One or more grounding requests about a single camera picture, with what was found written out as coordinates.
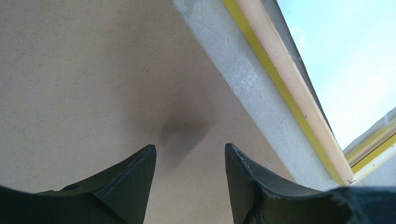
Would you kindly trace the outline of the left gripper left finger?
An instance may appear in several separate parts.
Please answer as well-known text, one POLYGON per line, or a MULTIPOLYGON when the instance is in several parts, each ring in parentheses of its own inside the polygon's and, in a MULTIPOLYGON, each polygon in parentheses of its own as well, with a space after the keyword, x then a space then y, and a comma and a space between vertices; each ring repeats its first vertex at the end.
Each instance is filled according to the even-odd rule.
POLYGON ((0 188, 3 224, 142 224, 156 167, 147 145, 125 160, 59 191, 0 188))

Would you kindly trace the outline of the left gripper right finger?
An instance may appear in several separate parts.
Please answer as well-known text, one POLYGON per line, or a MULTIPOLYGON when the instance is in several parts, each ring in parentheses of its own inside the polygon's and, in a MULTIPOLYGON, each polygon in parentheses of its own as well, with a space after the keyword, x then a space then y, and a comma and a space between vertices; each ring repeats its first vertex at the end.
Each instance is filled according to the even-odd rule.
POLYGON ((225 165, 236 224, 393 224, 395 187, 339 187, 328 191, 291 182, 225 146, 225 165))

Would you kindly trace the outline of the yellow picture frame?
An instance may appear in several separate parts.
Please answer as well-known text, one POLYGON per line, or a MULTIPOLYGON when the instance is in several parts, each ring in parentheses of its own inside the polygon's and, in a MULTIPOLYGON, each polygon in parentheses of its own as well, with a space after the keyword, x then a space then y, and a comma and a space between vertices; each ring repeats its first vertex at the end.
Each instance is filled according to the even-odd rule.
POLYGON ((350 152, 342 152, 303 77, 306 69, 297 57, 297 49, 275 0, 226 0, 224 5, 337 184, 355 185, 395 156, 395 119, 350 152))

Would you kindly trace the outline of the building and sky photo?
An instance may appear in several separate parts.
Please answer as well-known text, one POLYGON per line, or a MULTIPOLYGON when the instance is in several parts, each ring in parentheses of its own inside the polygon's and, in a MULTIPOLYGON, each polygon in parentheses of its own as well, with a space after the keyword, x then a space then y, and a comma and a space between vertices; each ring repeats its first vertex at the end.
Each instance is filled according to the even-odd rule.
POLYGON ((396 106, 394 0, 280 0, 341 149, 396 106))

